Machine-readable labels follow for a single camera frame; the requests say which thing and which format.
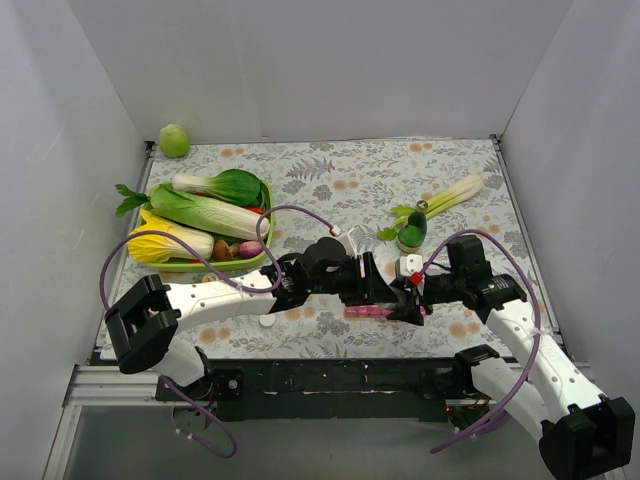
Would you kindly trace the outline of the pink weekly pill organizer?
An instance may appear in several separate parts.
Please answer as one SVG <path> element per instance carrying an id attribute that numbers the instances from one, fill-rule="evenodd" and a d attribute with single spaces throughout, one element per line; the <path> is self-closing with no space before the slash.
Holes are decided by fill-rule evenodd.
<path id="1" fill-rule="evenodd" d="M 344 309 L 344 316 L 347 319 L 383 319 L 386 318 L 391 311 L 374 305 L 367 306 L 349 306 Z"/>

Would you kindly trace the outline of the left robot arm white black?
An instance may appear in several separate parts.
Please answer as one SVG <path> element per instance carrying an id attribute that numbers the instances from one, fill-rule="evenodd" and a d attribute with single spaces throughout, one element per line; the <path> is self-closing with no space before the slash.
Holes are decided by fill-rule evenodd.
<path id="1" fill-rule="evenodd" d="M 290 310 L 319 294 L 336 295 L 346 306 L 398 300 L 372 253 L 351 256 L 340 241 L 323 237 L 302 253 L 230 282 L 165 284 L 147 275 L 106 312 L 105 323 L 121 373 L 154 370 L 200 400 L 211 392 L 213 377 L 203 355 L 180 333 L 213 320 Z"/>

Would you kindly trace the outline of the white bottle cap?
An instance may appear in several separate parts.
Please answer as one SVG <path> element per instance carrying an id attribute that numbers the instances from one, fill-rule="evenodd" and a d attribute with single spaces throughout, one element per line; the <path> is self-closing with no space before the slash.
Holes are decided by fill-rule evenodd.
<path id="1" fill-rule="evenodd" d="M 274 325 L 276 317 L 273 314 L 261 315 L 259 323 L 262 327 L 271 327 Z"/>

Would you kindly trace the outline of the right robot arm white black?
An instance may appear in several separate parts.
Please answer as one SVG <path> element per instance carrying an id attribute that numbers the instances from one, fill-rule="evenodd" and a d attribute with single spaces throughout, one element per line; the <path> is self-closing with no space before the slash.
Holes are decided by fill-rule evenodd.
<path id="1" fill-rule="evenodd" d="M 454 389 L 464 397 L 480 393 L 496 400 L 495 417 L 516 420 L 536 441 L 556 479 L 589 479 L 627 465 L 631 459 L 635 412 L 622 397 L 610 398 L 544 330 L 536 301 L 509 275 L 496 275 L 481 240 L 467 231 L 447 246 L 449 270 L 429 275 L 418 255 L 397 260 L 394 285 L 409 297 L 410 319 L 419 321 L 434 305 L 462 303 L 472 310 L 523 368 L 516 374 L 487 345 L 456 357 Z"/>

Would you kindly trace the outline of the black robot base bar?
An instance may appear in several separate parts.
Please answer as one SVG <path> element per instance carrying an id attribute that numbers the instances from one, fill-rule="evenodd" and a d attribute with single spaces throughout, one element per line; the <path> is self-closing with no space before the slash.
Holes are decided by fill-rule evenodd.
<path id="1" fill-rule="evenodd" d="M 451 358 L 212 360 L 182 393 L 223 421 L 408 418 L 470 423 L 492 402 Z"/>

